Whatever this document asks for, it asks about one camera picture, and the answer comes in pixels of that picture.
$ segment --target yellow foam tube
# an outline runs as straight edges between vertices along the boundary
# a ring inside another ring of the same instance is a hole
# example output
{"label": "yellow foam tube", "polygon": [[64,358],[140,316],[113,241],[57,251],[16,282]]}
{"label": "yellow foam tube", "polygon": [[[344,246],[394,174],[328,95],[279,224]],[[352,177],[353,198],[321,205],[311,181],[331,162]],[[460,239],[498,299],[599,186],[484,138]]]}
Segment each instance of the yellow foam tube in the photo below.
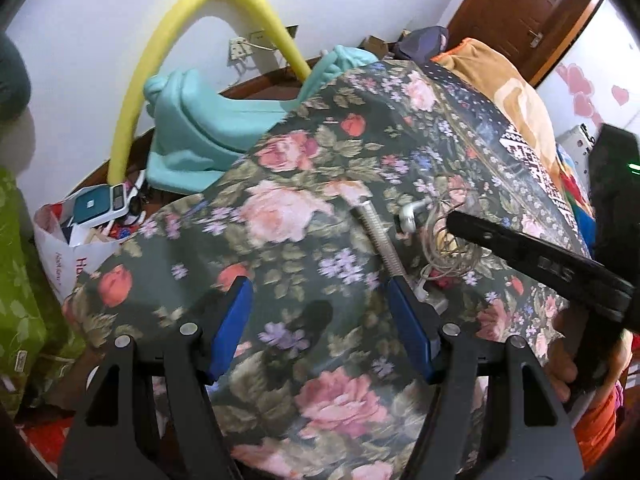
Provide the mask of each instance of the yellow foam tube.
{"label": "yellow foam tube", "polygon": [[[112,186],[125,179],[127,161],[133,134],[138,124],[140,109],[144,104],[142,89],[145,81],[158,73],[160,66],[174,45],[187,20],[193,16],[208,0],[178,0],[164,15],[158,28],[146,44],[138,62],[133,78],[122,102],[120,116],[111,145],[111,161],[107,181]],[[235,0],[249,12],[251,17],[264,28],[271,42],[279,49],[300,81],[304,81],[311,72],[309,65],[300,54],[296,44],[284,28],[278,15],[271,9],[267,0]]]}

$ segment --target person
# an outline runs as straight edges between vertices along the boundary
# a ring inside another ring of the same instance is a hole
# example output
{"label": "person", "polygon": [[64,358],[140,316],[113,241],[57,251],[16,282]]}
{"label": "person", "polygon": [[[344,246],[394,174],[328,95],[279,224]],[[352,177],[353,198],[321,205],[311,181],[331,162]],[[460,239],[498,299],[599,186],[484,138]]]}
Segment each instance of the person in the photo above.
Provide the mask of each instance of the person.
{"label": "person", "polygon": [[[554,319],[554,328],[563,333],[563,324],[564,316],[561,312]],[[615,436],[616,409],[622,396],[622,389],[617,392],[616,384],[631,362],[632,340],[632,333],[623,330],[620,341],[609,356],[609,373],[604,384],[597,389],[587,411],[574,427],[585,470],[596,463]],[[575,380],[578,370],[573,356],[564,347],[563,338],[558,338],[549,345],[548,362],[544,370],[560,400],[566,402],[570,396],[569,384]]]}

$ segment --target door panel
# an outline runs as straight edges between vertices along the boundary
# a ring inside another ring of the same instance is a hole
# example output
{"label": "door panel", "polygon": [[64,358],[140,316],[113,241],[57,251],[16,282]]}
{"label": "door panel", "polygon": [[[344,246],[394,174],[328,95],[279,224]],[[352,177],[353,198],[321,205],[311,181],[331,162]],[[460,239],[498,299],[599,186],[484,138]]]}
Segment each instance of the door panel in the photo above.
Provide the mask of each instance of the door panel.
{"label": "door panel", "polygon": [[[589,1],[465,0],[449,24],[449,44],[477,38],[504,54],[528,78],[546,60],[540,51],[553,50],[563,39],[556,38],[558,30],[568,32]],[[549,36],[557,43],[546,40]],[[536,67],[532,60],[538,58]]]}

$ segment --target silver screw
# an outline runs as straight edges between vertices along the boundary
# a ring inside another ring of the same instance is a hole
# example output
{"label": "silver screw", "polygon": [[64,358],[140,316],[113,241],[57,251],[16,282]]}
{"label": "silver screw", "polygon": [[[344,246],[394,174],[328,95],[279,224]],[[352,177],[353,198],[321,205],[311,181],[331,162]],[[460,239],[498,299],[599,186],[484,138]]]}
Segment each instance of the silver screw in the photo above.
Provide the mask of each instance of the silver screw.
{"label": "silver screw", "polygon": [[442,327],[442,331],[450,336],[457,336],[460,333],[460,327],[455,323],[445,323]]}
{"label": "silver screw", "polygon": [[180,327],[180,333],[182,335],[193,335],[198,331],[198,326],[195,323],[185,323]]}
{"label": "silver screw", "polygon": [[516,348],[524,348],[527,345],[525,339],[520,335],[512,335],[509,341],[511,341],[511,344]]}
{"label": "silver screw", "polygon": [[128,335],[119,335],[115,341],[115,345],[118,348],[124,348],[129,343],[131,343],[131,338]]}

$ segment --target patterned cloth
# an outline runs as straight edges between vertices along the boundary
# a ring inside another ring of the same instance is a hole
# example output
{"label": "patterned cloth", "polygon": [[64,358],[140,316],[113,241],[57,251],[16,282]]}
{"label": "patterned cloth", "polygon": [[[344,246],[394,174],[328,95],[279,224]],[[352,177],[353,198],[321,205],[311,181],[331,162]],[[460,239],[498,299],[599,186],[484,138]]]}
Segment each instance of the patterned cloth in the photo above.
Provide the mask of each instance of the patterned cloth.
{"label": "patterned cloth", "polygon": [[[587,254],[535,152],[483,95],[428,64],[351,70],[277,124],[201,195],[165,207],[81,276],[65,312],[96,346],[161,336],[211,287],[254,282],[251,317],[210,398],[232,455],[280,478],[397,478],[433,389],[411,368],[350,213],[473,189],[482,214]],[[410,274],[420,243],[394,238]],[[492,340],[520,334],[544,358],[564,307],[555,292],[484,256],[442,284],[444,318]],[[479,380],[469,460],[486,382]]]}

